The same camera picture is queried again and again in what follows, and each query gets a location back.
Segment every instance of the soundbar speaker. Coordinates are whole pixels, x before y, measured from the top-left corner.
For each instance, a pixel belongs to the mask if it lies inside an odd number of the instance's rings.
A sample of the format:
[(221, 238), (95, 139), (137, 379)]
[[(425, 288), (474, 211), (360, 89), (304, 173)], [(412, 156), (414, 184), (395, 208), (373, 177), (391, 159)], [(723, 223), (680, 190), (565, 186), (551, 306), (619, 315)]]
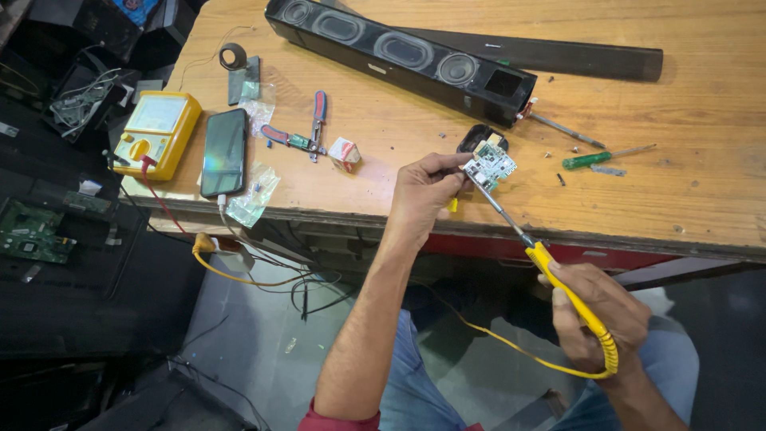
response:
[(281, 37), (471, 117), (512, 127), (537, 76), (307, 0), (271, 0)]

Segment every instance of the analog multimeter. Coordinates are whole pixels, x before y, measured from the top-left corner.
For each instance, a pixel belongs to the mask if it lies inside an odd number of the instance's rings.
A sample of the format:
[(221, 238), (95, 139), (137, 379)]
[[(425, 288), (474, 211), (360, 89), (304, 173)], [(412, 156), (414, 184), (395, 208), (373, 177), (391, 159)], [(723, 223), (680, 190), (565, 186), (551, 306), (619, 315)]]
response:
[(114, 171), (141, 177), (141, 156), (147, 155), (157, 165), (149, 166), (146, 177), (171, 179), (201, 112), (199, 102), (190, 94), (142, 91), (114, 150), (118, 156)]

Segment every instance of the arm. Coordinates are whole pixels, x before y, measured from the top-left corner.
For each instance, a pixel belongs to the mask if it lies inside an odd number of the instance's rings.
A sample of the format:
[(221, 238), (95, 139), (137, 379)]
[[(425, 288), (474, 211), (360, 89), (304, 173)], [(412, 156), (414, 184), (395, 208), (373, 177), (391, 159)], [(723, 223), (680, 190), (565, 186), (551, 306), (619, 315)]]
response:
[[(644, 372), (638, 357), (647, 338), (651, 310), (593, 265), (551, 262), (548, 268), (604, 322), (617, 343), (617, 374), (596, 383), (607, 394), (623, 427), (627, 431), (687, 430)], [(587, 372), (603, 370), (600, 344), (581, 326), (575, 307), (560, 288), (553, 291), (553, 324), (561, 347), (577, 368)]]
[(378, 254), (319, 373), (319, 415), (362, 420), (378, 412), (412, 264), (436, 218), (445, 216), (444, 204), (465, 183), (457, 166), (470, 157), (431, 154), (399, 170)]

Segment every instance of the phone screen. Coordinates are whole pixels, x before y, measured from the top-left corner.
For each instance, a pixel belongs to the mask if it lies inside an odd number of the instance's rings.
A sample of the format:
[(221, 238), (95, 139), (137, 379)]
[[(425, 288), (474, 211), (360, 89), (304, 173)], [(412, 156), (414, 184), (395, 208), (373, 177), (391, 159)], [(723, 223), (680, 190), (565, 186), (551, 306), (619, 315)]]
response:
[(200, 194), (204, 197), (244, 188), (245, 111), (235, 109), (208, 118)]

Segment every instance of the green screwdriver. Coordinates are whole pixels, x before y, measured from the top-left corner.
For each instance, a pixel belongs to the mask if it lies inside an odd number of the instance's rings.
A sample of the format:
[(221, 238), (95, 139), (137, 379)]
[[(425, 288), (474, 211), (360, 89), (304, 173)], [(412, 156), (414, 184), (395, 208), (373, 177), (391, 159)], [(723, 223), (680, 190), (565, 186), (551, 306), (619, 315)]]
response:
[(649, 148), (652, 148), (653, 146), (656, 146), (656, 145), (657, 144), (653, 143), (652, 145), (639, 146), (638, 148), (631, 148), (630, 150), (616, 151), (614, 153), (604, 151), (603, 153), (598, 153), (598, 154), (588, 154), (587, 156), (572, 157), (571, 159), (563, 159), (561, 161), (561, 165), (564, 167), (564, 169), (567, 169), (567, 170), (577, 169), (584, 166), (590, 166), (595, 163), (606, 162), (607, 160), (611, 159), (613, 156), (616, 156), (618, 154), (625, 154), (625, 153), (630, 153), (632, 151), (638, 151), (638, 150), (648, 150)]

